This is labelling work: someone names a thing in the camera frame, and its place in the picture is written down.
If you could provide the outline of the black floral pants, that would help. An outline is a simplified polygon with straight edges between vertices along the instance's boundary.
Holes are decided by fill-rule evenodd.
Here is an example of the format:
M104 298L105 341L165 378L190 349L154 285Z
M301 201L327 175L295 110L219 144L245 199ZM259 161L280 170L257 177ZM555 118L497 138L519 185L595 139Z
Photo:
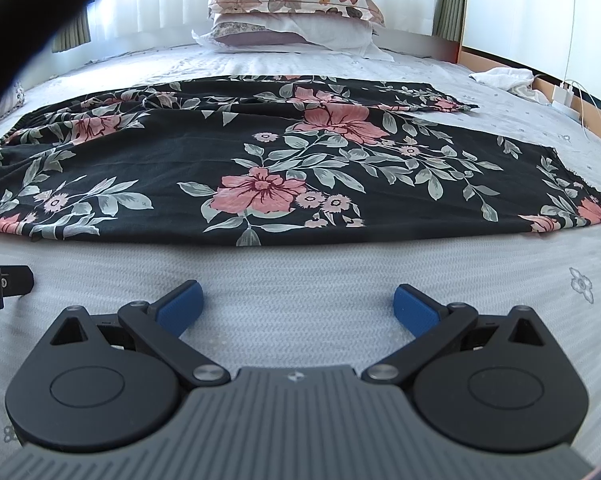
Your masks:
M310 75L78 96L0 140L0 232L260 246L601 223L553 148L430 121L468 110L429 84Z

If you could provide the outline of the white floral bed sheet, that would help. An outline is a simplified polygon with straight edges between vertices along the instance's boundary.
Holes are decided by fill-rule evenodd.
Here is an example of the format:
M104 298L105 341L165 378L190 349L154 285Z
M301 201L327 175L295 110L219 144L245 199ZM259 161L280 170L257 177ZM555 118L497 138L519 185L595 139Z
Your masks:
M28 87L24 111L148 81L276 73L428 82L477 105L474 114L439 114L436 122L552 146L601 192L597 136L551 107L476 84L464 67L408 55L381 62L193 46L152 51ZM114 312L131 300L157 299L189 278L202 284L205 309L184 338L227 370L335 364L363 370L410 338L392 311L401 283L485 313L528 304L587 386L589 412L574 444L601 464L601 224L543 236L255 249L33 242L0 234L0 264L26 264L36 280L29 295L0 310L0 464L18 448L5 389L61 310L79 304Z

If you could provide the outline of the white power adapter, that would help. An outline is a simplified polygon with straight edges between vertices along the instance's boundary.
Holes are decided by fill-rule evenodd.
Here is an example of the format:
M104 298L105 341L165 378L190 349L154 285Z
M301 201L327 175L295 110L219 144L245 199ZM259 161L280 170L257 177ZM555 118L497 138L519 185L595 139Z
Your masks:
M581 114L572 107L574 93L562 86L555 86L552 92L551 106L560 112L562 115L578 122L581 119Z

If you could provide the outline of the white crumpled cloth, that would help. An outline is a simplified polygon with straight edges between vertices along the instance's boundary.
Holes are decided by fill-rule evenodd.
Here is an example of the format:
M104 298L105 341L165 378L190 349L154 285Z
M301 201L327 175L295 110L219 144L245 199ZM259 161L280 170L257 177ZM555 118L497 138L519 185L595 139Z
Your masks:
M513 67L494 67L485 72L471 73L469 77L479 84L505 91L529 88L535 79L531 70Z

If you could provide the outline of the green curtain left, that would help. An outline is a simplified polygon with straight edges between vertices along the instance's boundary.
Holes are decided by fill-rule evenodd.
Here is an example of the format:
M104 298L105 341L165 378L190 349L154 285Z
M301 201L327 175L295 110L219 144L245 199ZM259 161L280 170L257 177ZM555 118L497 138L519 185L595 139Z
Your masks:
M61 53L88 44L91 41L88 10L82 8L61 27L52 40L52 52Z

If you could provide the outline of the green curtain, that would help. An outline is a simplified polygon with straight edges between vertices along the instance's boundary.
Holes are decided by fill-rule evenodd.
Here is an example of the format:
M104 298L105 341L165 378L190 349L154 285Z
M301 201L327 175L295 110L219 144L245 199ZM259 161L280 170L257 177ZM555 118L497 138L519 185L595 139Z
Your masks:
M460 44L467 0L437 0L432 34Z
M88 10L82 8L61 27L52 40L52 52L61 53L88 44L91 41Z

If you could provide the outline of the white lower pillow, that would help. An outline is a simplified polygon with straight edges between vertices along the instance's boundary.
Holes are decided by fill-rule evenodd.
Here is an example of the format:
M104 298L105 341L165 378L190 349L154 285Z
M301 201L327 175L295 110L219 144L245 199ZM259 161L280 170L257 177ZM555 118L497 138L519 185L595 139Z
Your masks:
M392 61L373 41L373 27L365 21L334 14L227 14L217 15L204 35L191 32L202 47L219 50L325 51Z

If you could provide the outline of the green curtain right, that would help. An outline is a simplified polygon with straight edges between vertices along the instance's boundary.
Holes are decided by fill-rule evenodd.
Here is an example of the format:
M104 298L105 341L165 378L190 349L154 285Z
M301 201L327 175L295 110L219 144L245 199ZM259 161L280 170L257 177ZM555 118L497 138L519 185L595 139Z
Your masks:
M467 0L437 0L432 34L460 44Z

